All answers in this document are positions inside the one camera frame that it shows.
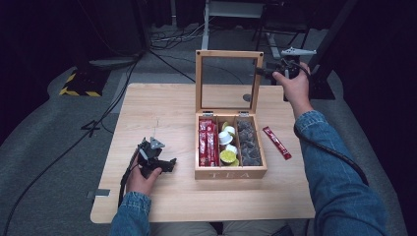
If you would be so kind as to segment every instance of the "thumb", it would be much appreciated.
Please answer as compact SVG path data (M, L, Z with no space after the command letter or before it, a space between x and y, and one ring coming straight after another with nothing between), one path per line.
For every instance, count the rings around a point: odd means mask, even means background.
M272 73L273 78L278 81L280 84L285 84L286 80L288 80L286 77L284 77L281 73L279 72L273 72Z
M154 169L152 173L150 174L150 176L148 177L147 182L153 185L153 183L156 181L157 177L160 175L161 172L162 172L161 168Z

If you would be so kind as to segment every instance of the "chair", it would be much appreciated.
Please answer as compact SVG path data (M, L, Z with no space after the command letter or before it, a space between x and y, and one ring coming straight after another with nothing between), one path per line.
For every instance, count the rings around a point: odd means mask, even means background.
M268 0L263 7L260 23L255 30L252 40L257 36L258 51L263 32L293 34L288 42L290 45L299 33L304 33L301 47L304 47L310 31L310 21L314 16L311 1Z

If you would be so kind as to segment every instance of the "wooden tea box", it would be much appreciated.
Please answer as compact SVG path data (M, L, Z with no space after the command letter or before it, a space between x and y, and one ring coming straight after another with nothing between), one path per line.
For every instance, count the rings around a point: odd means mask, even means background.
M258 51L196 51L195 179L262 179L266 174L262 130L256 118L261 76L255 68L263 67L263 58ZM212 63L226 65L221 60L245 61L242 67L253 69L252 85L210 81L208 77L216 77Z

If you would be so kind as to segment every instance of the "open lid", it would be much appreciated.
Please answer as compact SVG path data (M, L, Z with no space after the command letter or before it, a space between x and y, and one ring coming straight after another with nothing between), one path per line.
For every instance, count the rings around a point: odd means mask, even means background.
M263 59L260 51L197 50L196 112L255 114Z

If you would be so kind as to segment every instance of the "blue denim jacket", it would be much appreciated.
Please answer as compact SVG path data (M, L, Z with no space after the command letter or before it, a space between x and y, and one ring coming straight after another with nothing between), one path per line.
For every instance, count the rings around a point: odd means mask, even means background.
M301 115L295 127L308 139L351 158L323 114ZM387 235L387 214L380 198L346 163L301 142L306 176L316 210L315 235ZM114 216L111 235L149 235L150 198L128 193Z

